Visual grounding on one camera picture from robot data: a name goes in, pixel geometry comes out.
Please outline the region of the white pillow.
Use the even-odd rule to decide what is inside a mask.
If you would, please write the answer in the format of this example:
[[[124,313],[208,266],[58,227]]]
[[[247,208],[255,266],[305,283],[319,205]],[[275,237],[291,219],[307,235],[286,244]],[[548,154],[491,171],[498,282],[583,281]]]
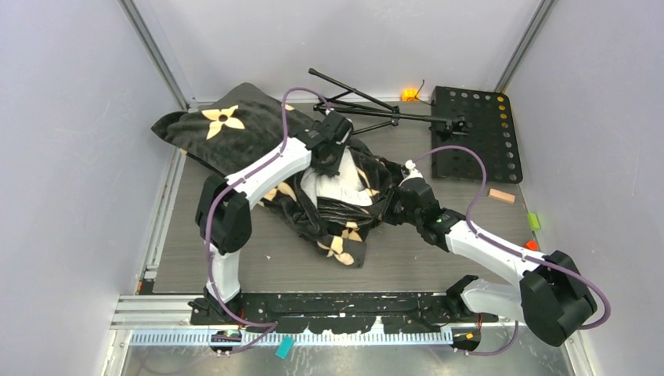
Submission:
[[[338,175],[327,176],[308,168],[301,177],[300,187],[315,208],[319,207],[323,198],[360,207],[368,207],[373,203],[360,179],[350,149],[343,153]]]

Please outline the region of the black floral pillowcase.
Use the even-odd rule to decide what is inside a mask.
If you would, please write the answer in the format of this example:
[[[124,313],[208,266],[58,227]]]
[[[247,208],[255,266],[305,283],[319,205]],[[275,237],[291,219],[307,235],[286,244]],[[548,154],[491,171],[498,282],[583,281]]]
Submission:
[[[277,146],[284,125],[294,133],[315,123],[291,105],[283,105],[255,85],[243,83],[208,108],[162,116],[151,130],[213,172],[230,175]],[[360,179],[370,193],[371,206],[323,198],[315,208],[300,187],[304,171],[279,183],[260,204],[321,255],[360,268],[366,257],[368,234],[379,224],[376,217],[380,203],[390,188],[401,183],[402,166],[374,154],[354,136],[348,137],[346,149],[350,149]]]

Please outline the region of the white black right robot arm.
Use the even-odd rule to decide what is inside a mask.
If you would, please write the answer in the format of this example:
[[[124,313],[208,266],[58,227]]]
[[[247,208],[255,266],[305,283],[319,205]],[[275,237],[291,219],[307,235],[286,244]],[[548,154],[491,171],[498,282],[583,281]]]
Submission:
[[[530,251],[479,228],[442,207],[420,176],[389,190],[381,221],[409,224],[425,243],[477,262],[503,279],[494,284],[469,275],[450,287],[446,303],[454,320],[467,321],[476,313],[502,316],[559,346],[597,312],[596,296],[570,256]]]

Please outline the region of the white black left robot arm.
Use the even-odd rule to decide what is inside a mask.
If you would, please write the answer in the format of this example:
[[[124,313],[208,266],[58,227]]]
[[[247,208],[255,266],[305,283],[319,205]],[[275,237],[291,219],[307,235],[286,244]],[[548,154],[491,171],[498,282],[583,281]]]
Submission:
[[[352,121],[335,110],[321,122],[294,133],[248,167],[225,178],[213,178],[201,193],[196,221],[208,256],[206,292],[210,314],[221,324],[240,314],[240,250],[252,234],[251,210],[279,183],[314,168],[328,175],[338,171]]]

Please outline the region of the small wooden block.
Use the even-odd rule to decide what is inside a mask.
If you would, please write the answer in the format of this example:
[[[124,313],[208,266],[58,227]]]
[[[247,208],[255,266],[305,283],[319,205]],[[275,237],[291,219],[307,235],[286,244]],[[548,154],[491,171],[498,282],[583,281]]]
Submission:
[[[489,190],[488,197],[498,201],[506,202],[508,204],[513,204],[516,201],[515,195],[494,188]]]

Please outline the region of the black folding stand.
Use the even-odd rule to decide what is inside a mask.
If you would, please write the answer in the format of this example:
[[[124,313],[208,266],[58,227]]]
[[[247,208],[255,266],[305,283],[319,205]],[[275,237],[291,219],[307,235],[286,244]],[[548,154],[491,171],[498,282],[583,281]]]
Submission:
[[[443,139],[448,139],[451,136],[467,136],[470,130],[468,123],[461,117],[439,117],[434,115],[403,113],[398,105],[388,104],[378,98],[366,94],[365,92],[353,88],[350,85],[323,74],[314,68],[310,67],[308,73],[343,89],[343,92],[336,96],[324,97],[330,107],[333,107],[337,112],[341,114],[353,114],[385,119],[385,121],[381,123],[356,129],[353,131],[353,135],[371,132],[388,126],[396,127],[401,120],[430,123],[430,130],[438,136],[442,136]],[[361,99],[368,100],[373,106],[346,101],[345,97],[351,94],[357,95]]]

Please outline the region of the orange small device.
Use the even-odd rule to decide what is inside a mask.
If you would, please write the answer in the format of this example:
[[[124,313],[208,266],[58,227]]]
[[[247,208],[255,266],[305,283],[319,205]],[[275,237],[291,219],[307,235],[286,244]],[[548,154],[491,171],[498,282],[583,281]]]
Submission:
[[[420,94],[425,85],[425,80],[423,79],[418,88],[408,88],[401,91],[401,100],[403,102],[422,102],[425,103],[425,100],[422,99]]]

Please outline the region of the black perforated plate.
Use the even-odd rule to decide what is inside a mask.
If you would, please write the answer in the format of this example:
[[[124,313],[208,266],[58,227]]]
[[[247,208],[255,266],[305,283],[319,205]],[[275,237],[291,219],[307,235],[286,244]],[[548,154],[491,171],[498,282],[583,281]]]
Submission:
[[[507,95],[437,86],[431,95],[431,146],[464,146],[483,161],[487,180],[518,184],[523,180],[518,141]]]

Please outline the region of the green small block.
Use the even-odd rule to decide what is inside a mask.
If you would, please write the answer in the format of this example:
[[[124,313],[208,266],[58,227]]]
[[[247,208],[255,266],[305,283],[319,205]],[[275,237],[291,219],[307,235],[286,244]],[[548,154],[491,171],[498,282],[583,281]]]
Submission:
[[[532,232],[539,231],[541,229],[540,221],[536,213],[529,212],[527,214],[527,219],[529,222],[529,227]]]

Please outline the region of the red small block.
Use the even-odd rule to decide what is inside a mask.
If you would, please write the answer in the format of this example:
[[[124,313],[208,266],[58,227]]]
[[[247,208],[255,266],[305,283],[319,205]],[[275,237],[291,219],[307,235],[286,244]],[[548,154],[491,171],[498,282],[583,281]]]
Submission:
[[[530,251],[538,251],[540,249],[539,245],[536,243],[535,240],[529,240],[527,243],[524,244],[524,248]]]

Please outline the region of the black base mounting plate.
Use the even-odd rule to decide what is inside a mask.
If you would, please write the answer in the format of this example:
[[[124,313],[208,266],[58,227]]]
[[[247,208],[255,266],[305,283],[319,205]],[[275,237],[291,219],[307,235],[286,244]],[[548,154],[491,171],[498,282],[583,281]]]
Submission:
[[[435,292],[241,293],[225,308],[205,293],[188,305],[193,325],[237,325],[250,333],[364,334],[377,324],[387,334],[433,333],[447,324],[498,321]]]

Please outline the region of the teal tape piece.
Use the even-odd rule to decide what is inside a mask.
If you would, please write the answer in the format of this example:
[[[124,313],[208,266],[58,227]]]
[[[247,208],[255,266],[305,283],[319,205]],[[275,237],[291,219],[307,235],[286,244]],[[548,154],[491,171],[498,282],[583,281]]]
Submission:
[[[294,343],[295,340],[291,336],[284,336],[275,352],[275,355],[278,358],[285,360],[292,350]]]

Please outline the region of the aluminium frame rail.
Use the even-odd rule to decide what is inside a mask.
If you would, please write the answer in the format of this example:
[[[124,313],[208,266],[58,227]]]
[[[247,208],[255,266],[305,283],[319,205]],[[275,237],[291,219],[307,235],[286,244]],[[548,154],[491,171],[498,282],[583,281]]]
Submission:
[[[514,324],[503,317],[495,323],[447,324],[433,333],[387,334],[380,324],[364,334],[281,334],[272,329],[250,333],[237,325],[193,325],[188,303],[201,295],[129,295],[119,299],[112,319],[113,329],[128,330],[130,345],[208,345],[212,348],[278,347],[284,336],[296,346],[442,345],[465,349],[481,340],[508,339]]]

